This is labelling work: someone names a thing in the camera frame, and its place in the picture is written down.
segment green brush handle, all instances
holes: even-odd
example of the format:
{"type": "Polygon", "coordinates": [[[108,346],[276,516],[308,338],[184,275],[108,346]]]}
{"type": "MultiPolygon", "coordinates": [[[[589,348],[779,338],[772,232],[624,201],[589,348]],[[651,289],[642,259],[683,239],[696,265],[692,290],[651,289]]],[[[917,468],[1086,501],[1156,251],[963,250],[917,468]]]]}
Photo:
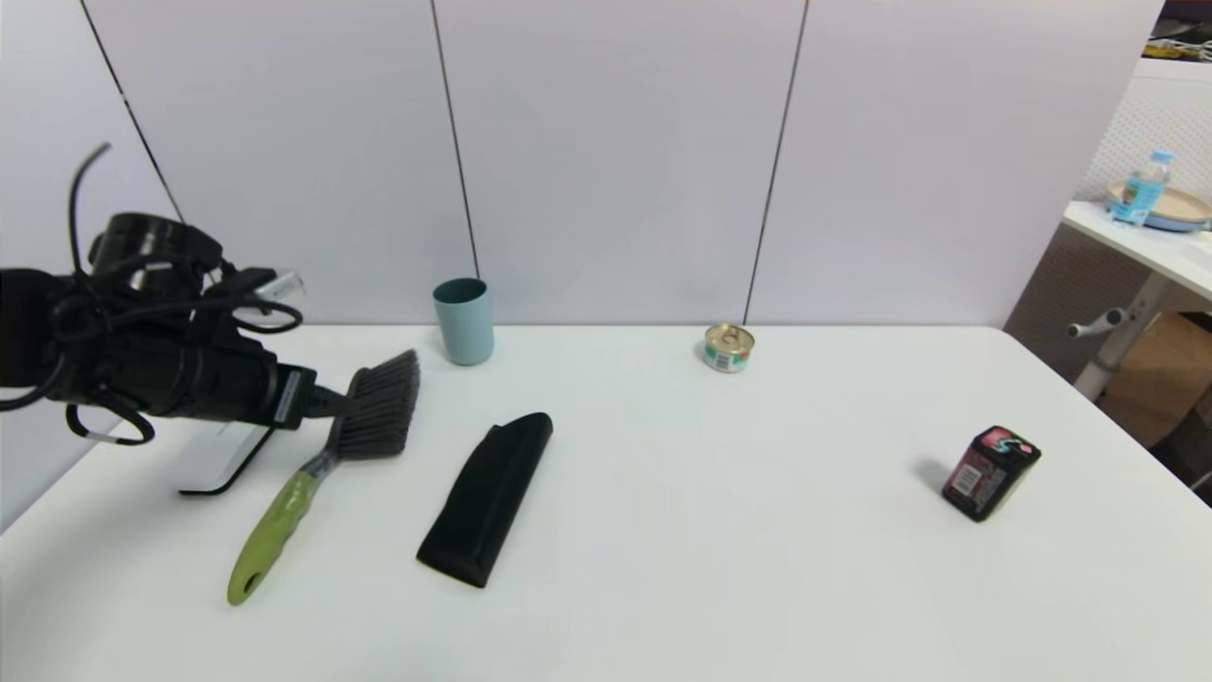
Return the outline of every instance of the green brush handle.
{"type": "Polygon", "coordinates": [[[297,471],[278,493],[274,504],[269,505],[265,516],[261,517],[245,541],[240,558],[235,561],[231,580],[228,583],[228,603],[240,606],[265,579],[269,567],[282,554],[286,539],[295,533],[295,527],[311,506],[311,498],[319,486],[316,477],[297,471]]]}

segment tin can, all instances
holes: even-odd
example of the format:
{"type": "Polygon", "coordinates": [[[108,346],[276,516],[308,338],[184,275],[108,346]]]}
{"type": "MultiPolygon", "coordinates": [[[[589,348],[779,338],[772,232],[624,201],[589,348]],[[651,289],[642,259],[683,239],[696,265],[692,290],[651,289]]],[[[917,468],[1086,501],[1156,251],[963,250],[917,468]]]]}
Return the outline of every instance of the tin can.
{"type": "Polygon", "coordinates": [[[955,465],[943,497],[972,521],[984,521],[1014,492],[1040,455],[1039,448],[1013,431],[987,429],[955,465]]]}
{"type": "Polygon", "coordinates": [[[711,369],[736,374],[749,366],[754,350],[754,334],[743,326],[716,323],[707,329],[703,361],[711,369]]]}

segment white wall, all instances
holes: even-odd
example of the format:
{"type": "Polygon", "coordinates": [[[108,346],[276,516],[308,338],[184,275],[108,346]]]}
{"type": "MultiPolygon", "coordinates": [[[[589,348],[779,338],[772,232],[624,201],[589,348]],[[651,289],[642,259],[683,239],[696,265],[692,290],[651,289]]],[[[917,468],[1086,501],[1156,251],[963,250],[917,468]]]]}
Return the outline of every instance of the white wall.
{"type": "Polygon", "coordinates": [[[1000,326],[1159,0],[812,0],[749,321],[1000,326]]]}
{"type": "Polygon", "coordinates": [[[87,0],[184,218],[309,321],[429,321],[475,273],[428,0],[87,0]]]}
{"type": "Polygon", "coordinates": [[[802,0],[438,0],[499,319],[739,320],[802,0]]]}
{"type": "MultiPolygon", "coordinates": [[[[0,31],[0,267],[68,271],[72,173],[104,141],[114,148],[80,195],[82,247],[115,212],[176,216],[79,2],[5,0],[0,31]]],[[[99,415],[86,411],[82,419],[113,423],[99,415]]],[[[67,430],[59,405],[0,415],[0,529],[90,445],[67,430]]]]}
{"type": "Polygon", "coordinates": [[[1137,62],[1074,197],[1102,200],[1154,149],[1177,151],[1172,185],[1212,196],[1212,65],[1137,62]]]}

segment barcode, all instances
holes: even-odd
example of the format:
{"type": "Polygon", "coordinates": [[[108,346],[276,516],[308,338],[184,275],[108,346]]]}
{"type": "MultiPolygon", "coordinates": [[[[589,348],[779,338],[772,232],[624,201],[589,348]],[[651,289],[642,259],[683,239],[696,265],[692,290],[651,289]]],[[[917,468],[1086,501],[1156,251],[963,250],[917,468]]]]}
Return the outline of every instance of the barcode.
{"type": "Polygon", "coordinates": [[[960,468],[960,475],[955,477],[951,482],[951,488],[955,488],[964,494],[965,498],[972,497],[972,489],[977,487],[977,482],[981,481],[981,470],[962,465],[960,468]]]}

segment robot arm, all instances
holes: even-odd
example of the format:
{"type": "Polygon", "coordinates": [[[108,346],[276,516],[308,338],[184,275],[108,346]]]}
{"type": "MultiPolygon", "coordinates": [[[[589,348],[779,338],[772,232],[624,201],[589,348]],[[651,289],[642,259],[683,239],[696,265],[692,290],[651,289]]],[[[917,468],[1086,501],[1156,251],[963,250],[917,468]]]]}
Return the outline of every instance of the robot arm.
{"type": "Polygon", "coordinates": [[[143,439],[154,431],[142,414],[242,422],[298,429],[304,418],[333,417],[349,408],[338,394],[316,386],[315,371],[282,365],[240,329],[279,333],[303,315],[257,291],[279,279],[273,269],[238,269],[202,230],[162,217],[120,213],[93,242],[85,273],[79,258],[75,195],[69,207],[75,269],[51,275],[0,269],[0,386],[32,388],[0,401],[0,412],[41,399],[68,403],[68,426],[80,424],[76,406],[99,406],[135,424],[143,439]],[[206,276],[216,281],[204,287],[206,276]],[[278,311],[291,321],[259,326],[234,313],[278,311]]]}

